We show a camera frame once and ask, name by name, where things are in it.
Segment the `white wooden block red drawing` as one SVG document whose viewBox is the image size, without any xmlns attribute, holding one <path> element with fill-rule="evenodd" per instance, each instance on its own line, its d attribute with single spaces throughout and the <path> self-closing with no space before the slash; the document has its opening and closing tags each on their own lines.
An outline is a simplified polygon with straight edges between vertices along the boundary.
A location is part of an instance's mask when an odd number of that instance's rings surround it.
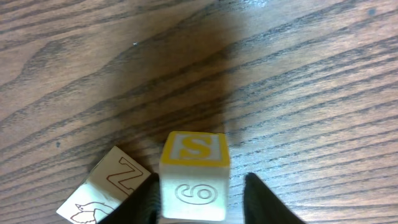
<svg viewBox="0 0 398 224">
<path fill-rule="evenodd" d="M 114 146 L 57 209 L 75 224 L 99 223 L 127 199 L 150 172 Z"/>
</svg>

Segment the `white wooden block green side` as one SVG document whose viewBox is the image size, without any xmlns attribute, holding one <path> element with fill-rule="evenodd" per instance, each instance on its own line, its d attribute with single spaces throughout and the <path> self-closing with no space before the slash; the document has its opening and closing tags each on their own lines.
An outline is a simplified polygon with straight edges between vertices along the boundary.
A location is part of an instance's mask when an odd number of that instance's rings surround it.
<svg viewBox="0 0 398 224">
<path fill-rule="evenodd" d="M 225 134 L 172 131 L 159 161 L 162 216 L 223 221 L 230 163 Z"/>
</svg>

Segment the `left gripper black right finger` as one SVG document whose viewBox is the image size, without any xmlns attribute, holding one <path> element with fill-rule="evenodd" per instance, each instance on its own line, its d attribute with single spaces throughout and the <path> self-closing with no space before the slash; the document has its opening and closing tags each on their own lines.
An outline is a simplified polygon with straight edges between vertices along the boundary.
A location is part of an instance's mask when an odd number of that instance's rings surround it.
<svg viewBox="0 0 398 224">
<path fill-rule="evenodd" d="M 305 224 L 255 173 L 248 173 L 244 180 L 245 224 Z"/>
</svg>

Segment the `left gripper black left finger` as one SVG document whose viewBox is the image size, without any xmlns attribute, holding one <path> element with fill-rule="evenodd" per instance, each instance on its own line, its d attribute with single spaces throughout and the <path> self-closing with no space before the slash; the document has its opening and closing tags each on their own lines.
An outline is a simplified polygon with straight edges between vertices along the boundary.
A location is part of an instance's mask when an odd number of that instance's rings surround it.
<svg viewBox="0 0 398 224">
<path fill-rule="evenodd" d="M 158 224 L 159 219 L 160 182 L 153 173 L 99 224 Z"/>
</svg>

